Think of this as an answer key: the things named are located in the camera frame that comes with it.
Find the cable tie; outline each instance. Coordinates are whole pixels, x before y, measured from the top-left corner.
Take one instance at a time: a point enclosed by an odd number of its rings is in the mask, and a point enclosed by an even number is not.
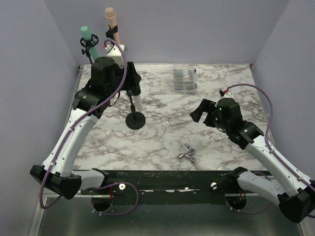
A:
[[[274,152],[275,150],[276,150],[276,149],[273,148],[273,149],[269,150],[269,153],[273,154],[273,152]]]

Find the black clamp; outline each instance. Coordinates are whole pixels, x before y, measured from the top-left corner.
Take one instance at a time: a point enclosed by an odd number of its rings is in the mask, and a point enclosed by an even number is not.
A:
[[[80,39],[80,44],[84,49],[81,49],[82,54],[86,54],[90,60],[90,63],[93,64],[91,59],[90,48],[95,47],[99,42],[98,37],[95,34],[91,34],[90,40],[85,40],[84,38]]]
[[[114,34],[118,32],[118,26],[113,27],[112,29],[109,27],[109,30],[105,33],[107,38],[111,38],[114,40]]]

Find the lavender wall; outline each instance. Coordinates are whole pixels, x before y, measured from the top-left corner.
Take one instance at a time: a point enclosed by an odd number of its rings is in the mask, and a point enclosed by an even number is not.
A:
[[[270,95],[279,150],[315,178],[315,1],[291,0],[253,67]]]
[[[29,172],[62,132],[77,64],[44,1],[2,1],[0,22],[0,235],[26,236],[39,191]]]
[[[80,64],[81,26],[103,41],[117,12],[128,59],[143,63],[252,63],[289,0],[45,0]],[[103,52],[102,42],[98,51]]]

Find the chrome faucet handle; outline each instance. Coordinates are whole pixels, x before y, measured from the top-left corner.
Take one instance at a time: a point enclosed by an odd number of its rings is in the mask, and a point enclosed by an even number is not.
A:
[[[189,146],[189,144],[184,144],[184,146],[187,147],[189,149],[189,151],[187,153],[181,153],[178,157],[179,158],[186,157],[191,162],[195,162],[193,155],[196,152],[196,149],[193,149],[191,146]]]

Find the marble tabletop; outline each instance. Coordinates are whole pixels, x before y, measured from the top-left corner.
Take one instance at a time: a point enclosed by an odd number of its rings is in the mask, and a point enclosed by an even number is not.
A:
[[[241,150],[220,131],[191,120],[189,114],[203,98],[217,101],[219,89],[238,83],[254,84],[249,65],[193,65],[196,69],[195,95],[152,95],[149,90],[150,71],[169,67],[169,64],[136,64],[142,77],[140,82],[143,114],[146,124],[139,130],[126,126],[130,113],[125,93],[115,106],[107,108],[88,134],[78,157],[76,169],[104,170],[233,170],[242,166],[249,170],[265,168],[251,155]],[[81,89],[91,75],[85,65],[79,82]],[[236,87],[232,90],[240,104],[243,118],[254,122],[263,131],[266,119],[258,94],[253,88]],[[195,162],[179,159],[188,143],[196,153]]]

